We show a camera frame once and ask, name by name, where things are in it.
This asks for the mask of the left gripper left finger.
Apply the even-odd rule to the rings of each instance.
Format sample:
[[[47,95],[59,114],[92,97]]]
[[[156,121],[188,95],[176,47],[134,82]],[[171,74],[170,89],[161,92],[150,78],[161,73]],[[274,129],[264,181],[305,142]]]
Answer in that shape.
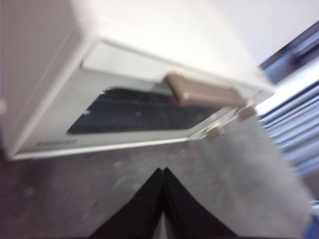
[[[161,216],[162,170],[156,169],[138,192],[93,232],[95,239],[150,239]]]

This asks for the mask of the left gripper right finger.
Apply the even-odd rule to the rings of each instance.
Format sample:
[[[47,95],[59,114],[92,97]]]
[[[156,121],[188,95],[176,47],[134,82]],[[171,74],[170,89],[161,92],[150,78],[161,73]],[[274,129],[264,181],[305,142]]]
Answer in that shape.
[[[177,239],[233,237],[234,232],[205,209],[168,169],[163,170],[163,210]]]

